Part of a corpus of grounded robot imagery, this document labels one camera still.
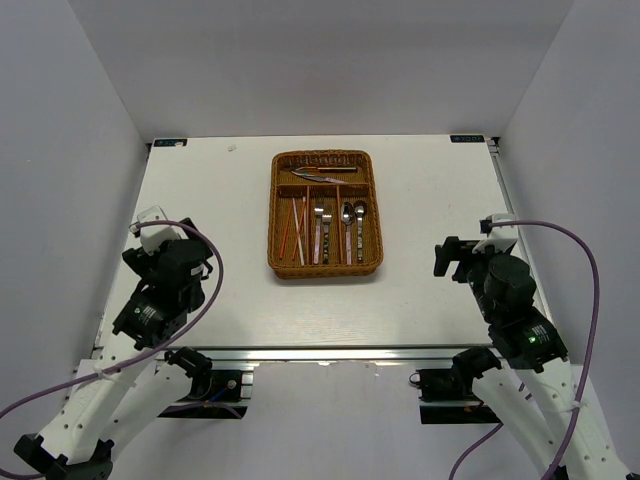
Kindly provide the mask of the dark-handled steel spoon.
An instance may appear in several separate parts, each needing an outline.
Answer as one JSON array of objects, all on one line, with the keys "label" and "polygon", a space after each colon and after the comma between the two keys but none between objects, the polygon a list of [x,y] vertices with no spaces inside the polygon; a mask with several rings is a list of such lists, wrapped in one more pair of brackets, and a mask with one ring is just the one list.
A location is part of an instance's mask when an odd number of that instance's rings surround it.
[{"label": "dark-handled steel spoon", "polygon": [[357,225],[357,261],[364,262],[364,218],[367,213],[367,203],[358,200],[354,203],[354,213]]}]

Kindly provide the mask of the pink-handled spoon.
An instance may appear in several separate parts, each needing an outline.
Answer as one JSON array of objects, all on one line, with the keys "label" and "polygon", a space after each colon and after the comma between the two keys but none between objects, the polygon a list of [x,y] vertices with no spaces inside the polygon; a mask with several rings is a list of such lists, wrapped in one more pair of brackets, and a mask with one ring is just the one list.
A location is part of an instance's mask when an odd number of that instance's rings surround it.
[{"label": "pink-handled spoon", "polygon": [[352,264],[352,239],[351,226],[355,220],[354,207],[351,202],[344,202],[341,210],[341,220],[345,227],[345,260],[347,265]]}]

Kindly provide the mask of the dark-handled fork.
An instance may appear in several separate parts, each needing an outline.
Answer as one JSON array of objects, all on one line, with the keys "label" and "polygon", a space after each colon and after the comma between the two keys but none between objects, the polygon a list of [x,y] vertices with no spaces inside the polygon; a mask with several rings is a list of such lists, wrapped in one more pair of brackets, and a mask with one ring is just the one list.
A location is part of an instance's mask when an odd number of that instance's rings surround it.
[{"label": "dark-handled fork", "polygon": [[322,215],[322,234],[323,234],[323,257],[322,263],[328,264],[330,262],[330,226],[332,222],[332,215],[324,213]]}]

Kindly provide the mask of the pink-handled fork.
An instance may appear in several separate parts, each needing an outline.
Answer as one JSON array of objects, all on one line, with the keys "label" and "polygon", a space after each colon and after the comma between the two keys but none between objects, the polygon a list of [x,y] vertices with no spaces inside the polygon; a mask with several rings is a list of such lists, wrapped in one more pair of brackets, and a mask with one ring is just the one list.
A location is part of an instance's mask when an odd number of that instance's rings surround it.
[{"label": "pink-handled fork", "polygon": [[323,225],[324,207],[320,204],[314,206],[315,231],[314,231],[314,248],[313,248],[313,264],[318,265],[320,262],[320,243]]}]

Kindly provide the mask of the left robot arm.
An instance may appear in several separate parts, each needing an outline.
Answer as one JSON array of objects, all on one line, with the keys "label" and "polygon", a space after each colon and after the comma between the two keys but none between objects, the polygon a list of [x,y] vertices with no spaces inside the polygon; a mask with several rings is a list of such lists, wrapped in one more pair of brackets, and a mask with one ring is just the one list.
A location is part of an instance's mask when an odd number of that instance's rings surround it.
[{"label": "left robot arm", "polygon": [[189,347],[169,346],[212,306],[202,288],[219,251],[189,218],[139,215],[137,248],[122,259],[139,281],[113,322],[92,373],[38,432],[22,435],[15,454],[46,479],[106,479],[124,447],[174,402],[211,387],[212,362]]}]

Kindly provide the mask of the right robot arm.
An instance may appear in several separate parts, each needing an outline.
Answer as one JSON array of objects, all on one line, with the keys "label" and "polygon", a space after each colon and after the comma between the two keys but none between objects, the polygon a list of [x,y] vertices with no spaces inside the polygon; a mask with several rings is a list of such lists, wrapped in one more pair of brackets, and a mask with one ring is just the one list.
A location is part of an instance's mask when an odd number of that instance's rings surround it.
[{"label": "right robot arm", "polygon": [[470,287],[492,346],[452,360],[451,384],[498,417],[546,479],[633,479],[580,393],[568,350],[535,307],[529,265],[514,241],[448,237],[435,248],[434,274],[457,265],[454,281]]}]

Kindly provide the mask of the right blue corner label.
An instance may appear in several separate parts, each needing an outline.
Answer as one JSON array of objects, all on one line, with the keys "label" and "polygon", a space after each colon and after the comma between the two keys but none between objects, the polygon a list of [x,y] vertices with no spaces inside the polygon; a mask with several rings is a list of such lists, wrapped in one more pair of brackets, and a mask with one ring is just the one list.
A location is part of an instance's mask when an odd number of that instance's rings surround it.
[{"label": "right blue corner label", "polygon": [[483,135],[452,134],[449,136],[452,143],[485,143]]}]

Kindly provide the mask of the blue corner label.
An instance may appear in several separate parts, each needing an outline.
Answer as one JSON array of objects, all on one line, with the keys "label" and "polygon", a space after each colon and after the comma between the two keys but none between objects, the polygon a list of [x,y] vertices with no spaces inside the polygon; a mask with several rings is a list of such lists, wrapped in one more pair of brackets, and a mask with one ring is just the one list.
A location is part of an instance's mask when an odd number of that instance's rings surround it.
[{"label": "blue corner label", "polygon": [[187,139],[155,139],[153,142],[154,148],[174,148],[184,147],[188,143]]},{"label": "blue corner label", "polygon": [[483,135],[452,134],[449,136],[452,143],[485,143]]}]

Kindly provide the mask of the left blue corner label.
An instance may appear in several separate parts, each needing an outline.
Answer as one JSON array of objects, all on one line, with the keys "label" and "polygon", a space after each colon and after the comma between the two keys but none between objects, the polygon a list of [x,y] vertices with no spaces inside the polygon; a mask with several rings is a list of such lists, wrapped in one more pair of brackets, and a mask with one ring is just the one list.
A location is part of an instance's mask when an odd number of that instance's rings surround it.
[{"label": "left blue corner label", "polygon": [[155,139],[153,142],[154,148],[174,148],[184,147],[188,143],[187,139]]}]

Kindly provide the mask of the wicker cutlery tray basket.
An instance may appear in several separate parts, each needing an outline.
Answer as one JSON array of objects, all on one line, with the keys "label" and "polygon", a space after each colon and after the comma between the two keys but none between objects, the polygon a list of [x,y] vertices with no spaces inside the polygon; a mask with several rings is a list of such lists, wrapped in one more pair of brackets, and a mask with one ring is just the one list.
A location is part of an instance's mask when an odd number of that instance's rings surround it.
[{"label": "wicker cutlery tray basket", "polygon": [[[337,178],[346,184],[318,183],[291,173],[299,167],[356,166],[356,173],[317,174]],[[299,234],[299,218],[303,197],[307,197],[304,235]],[[288,211],[288,200],[295,198],[286,251],[279,260],[279,249]],[[345,227],[341,220],[342,204],[364,200],[364,262],[357,261],[356,218],[351,226],[352,264],[345,260]],[[315,216],[314,206],[320,204],[324,213],[332,215],[330,226],[330,262],[313,264]],[[283,280],[329,277],[366,276],[374,273],[383,261],[383,242],[377,204],[373,163],[362,150],[301,150],[277,154],[271,165],[267,261],[274,274]]]}]

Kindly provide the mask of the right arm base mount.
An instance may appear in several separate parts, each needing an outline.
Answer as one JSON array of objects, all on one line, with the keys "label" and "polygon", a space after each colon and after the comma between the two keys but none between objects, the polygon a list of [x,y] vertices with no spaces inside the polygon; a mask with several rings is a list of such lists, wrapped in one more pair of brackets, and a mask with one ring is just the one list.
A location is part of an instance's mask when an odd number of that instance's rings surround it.
[{"label": "right arm base mount", "polygon": [[447,369],[421,369],[409,376],[418,391],[423,425],[497,424],[493,411]]}]

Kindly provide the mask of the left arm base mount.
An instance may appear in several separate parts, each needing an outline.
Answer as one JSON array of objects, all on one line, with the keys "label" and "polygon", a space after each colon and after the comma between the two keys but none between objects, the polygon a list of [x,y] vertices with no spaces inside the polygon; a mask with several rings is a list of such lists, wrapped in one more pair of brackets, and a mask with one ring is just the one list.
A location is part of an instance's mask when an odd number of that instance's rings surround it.
[{"label": "left arm base mount", "polygon": [[252,396],[254,374],[249,370],[213,369],[191,391],[167,407],[160,418],[240,420]]}]

